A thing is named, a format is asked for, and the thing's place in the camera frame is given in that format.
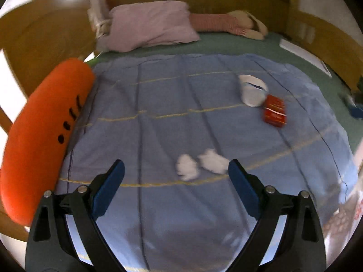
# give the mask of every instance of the white cloth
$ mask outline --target white cloth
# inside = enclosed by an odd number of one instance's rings
[[[197,162],[188,154],[182,154],[177,161],[177,173],[182,181],[190,181],[198,178],[199,170]]]
[[[228,170],[228,159],[217,154],[214,149],[207,149],[198,158],[201,166],[213,173],[225,174]]]

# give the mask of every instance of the orange carrot plush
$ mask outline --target orange carrot plush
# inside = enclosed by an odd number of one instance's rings
[[[9,217],[30,226],[44,191],[53,190],[76,119],[94,81],[78,59],[59,64],[30,95],[12,125],[0,173]]]

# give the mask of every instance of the red card box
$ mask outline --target red card box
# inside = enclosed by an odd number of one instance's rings
[[[286,124],[285,105],[282,99],[267,95],[264,108],[264,121],[278,128]]]

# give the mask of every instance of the pink striped fabric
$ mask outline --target pink striped fabric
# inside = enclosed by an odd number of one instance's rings
[[[247,29],[238,26],[238,20],[228,14],[195,14],[189,16],[190,24],[197,32],[229,32],[245,36]]]

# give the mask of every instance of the blanket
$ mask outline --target blanket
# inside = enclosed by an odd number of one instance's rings
[[[116,159],[125,163],[125,178],[97,225],[128,271],[224,271],[256,224],[227,174],[200,168],[196,180],[181,181],[182,154],[198,161],[214,149],[281,193],[307,190],[322,224],[357,180],[344,129],[319,88],[294,66],[253,54],[156,55],[99,63],[93,71],[97,79],[57,192],[89,183]],[[284,99],[283,128],[242,103],[241,74],[262,79]],[[273,258],[285,220],[264,262]],[[71,216],[68,225],[79,257],[89,262]]]

